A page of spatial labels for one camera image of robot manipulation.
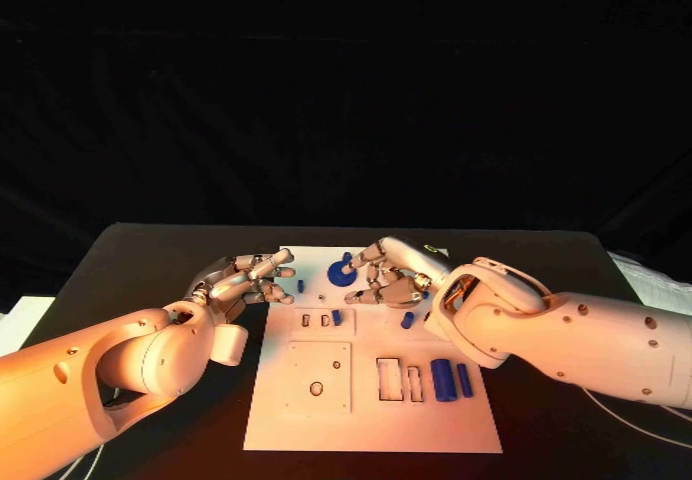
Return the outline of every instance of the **black background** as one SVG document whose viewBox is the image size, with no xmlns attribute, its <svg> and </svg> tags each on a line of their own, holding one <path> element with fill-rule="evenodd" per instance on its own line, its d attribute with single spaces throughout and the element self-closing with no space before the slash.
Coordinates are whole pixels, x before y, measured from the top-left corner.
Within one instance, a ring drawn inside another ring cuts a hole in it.
<svg viewBox="0 0 692 480">
<path fill-rule="evenodd" d="M 690 277 L 690 2 L 0 8 L 2 308 L 114 222 L 571 229 Z"/>
<path fill-rule="evenodd" d="M 597 239 L 584 233 L 121 224 L 100 237 L 28 344 L 168 305 L 181 298 L 201 265 L 230 251 L 273 252 L 282 245 L 307 243 L 365 245 L 388 234 L 447 247 L 455 264 L 483 252 L 555 292 L 636 301 Z M 579 387 L 554 381 L 515 356 L 496 370 L 482 370 L 502 455 L 244 451 L 266 318 L 266 305 L 248 307 L 240 317 L 250 330 L 241 365 L 209 362 L 195 388 L 106 444 L 93 478 L 690 478 L 690 450 L 633 431 Z M 690 443 L 688 423 L 658 406 L 600 398 L 643 428 Z M 473 428 L 473 418 L 449 421 Z"/>
</svg>

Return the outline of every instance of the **rectangular hole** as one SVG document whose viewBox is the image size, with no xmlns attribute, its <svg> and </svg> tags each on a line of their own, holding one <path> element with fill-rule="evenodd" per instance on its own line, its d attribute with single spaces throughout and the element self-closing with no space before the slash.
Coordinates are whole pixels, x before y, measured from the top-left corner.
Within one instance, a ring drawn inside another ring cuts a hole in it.
<svg viewBox="0 0 692 480">
<path fill-rule="evenodd" d="M 408 367 L 408 390 L 411 392 L 411 402 L 423 403 L 423 384 L 421 384 L 421 369 L 418 367 Z"/>
<path fill-rule="evenodd" d="M 404 401 L 401 366 L 398 358 L 378 358 L 380 400 Z"/>
</svg>

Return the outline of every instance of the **blue disc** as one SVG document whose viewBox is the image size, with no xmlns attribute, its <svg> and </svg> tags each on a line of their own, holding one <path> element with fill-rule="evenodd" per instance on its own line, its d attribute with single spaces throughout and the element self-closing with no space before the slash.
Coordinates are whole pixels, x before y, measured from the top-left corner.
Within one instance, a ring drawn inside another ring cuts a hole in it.
<svg viewBox="0 0 692 480">
<path fill-rule="evenodd" d="M 344 254 L 344 259 L 341 262 L 335 262 L 328 270 L 328 278 L 333 285 L 338 287 L 348 287 L 358 278 L 358 270 L 354 270 L 348 275 L 342 272 L 342 268 L 348 265 L 352 259 L 351 253 Z"/>
</svg>

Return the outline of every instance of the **robotic arm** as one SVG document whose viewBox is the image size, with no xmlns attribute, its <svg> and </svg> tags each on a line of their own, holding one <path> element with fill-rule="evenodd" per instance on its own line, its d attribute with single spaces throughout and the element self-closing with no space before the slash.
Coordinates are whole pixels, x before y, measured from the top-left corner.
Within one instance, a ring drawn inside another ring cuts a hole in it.
<svg viewBox="0 0 692 480">
<path fill-rule="evenodd" d="M 553 294 L 529 275 L 483 257 L 452 269 L 433 247 L 393 237 L 354 257 L 344 272 L 365 264 L 371 289 L 351 292 L 346 302 L 408 308 L 423 292 L 437 292 L 426 329 L 483 367 L 498 368 L 514 354 L 561 382 L 692 408 L 692 317 L 579 293 Z"/>
<path fill-rule="evenodd" d="M 293 303 L 271 277 L 290 277 L 284 249 L 224 258 L 183 301 L 147 309 L 0 357 L 3 478 L 44 478 L 160 410 L 196 384 L 209 360 L 238 365 L 245 304 Z M 104 405 L 98 378 L 124 391 Z M 32 461 L 28 453 L 39 454 Z"/>
</svg>

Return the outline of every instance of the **round hole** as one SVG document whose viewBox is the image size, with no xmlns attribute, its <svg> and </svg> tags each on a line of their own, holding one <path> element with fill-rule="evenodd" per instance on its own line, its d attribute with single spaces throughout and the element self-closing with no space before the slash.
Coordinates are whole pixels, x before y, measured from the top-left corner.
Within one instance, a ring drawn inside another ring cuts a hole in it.
<svg viewBox="0 0 692 480">
<path fill-rule="evenodd" d="M 323 386 L 320 382 L 313 382 L 310 384 L 310 393 L 318 397 L 322 395 Z"/>
</svg>

